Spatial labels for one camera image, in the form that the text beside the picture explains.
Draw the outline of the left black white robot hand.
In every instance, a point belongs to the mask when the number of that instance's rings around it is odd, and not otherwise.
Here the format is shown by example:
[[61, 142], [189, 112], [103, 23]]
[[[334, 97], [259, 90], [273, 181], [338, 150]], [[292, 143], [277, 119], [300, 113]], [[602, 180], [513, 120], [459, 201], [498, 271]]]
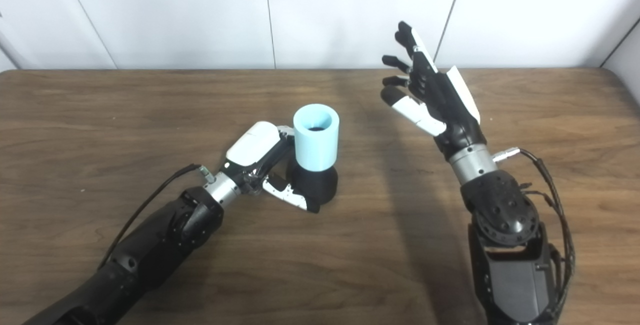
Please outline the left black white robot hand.
[[256, 122], [227, 150], [214, 181], [206, 186], [207, 192], [218, 204], [227, 207], [240, 195], [265, 191], [287, 204], [317, 214], [318, 204], [294, 189], [292, 181], [272, 172], [294, 145], [292, 127]]

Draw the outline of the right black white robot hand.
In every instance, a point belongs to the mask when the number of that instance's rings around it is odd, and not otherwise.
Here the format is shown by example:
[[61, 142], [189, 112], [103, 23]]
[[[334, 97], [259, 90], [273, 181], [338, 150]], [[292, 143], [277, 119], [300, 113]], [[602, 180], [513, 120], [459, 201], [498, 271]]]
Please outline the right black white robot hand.
[[478, 107], [460, 73], [453, 67], [446, 73], [438, 70], [419, 34], [407, 22], [398, 23], [394, 38], [405, 48], [411, 63], [397, 56], [382, 56], [384, 65], [404, 73], [382, 79], [382, 101], [432, 136], [446, 161], [468, 147], [486, 145]]

